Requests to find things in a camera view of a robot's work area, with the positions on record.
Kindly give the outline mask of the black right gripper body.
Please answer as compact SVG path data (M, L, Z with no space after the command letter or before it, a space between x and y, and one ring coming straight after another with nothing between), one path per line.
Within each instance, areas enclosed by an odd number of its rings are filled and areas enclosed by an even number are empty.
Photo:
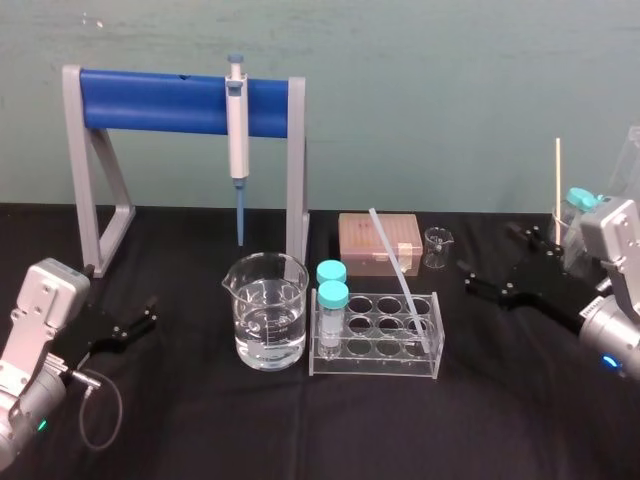
M581 312L600 296L593 284L567 273L558 257L546 253L516 263L503 290L505 309L534 308L573 334L584 325Z

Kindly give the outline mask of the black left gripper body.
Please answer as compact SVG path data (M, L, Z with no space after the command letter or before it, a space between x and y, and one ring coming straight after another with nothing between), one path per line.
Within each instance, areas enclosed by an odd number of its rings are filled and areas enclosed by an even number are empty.
M86 304L68 322L51 344L51 354L76 370L81 363L100 353L120 353L126 348L124 328L100 307Z

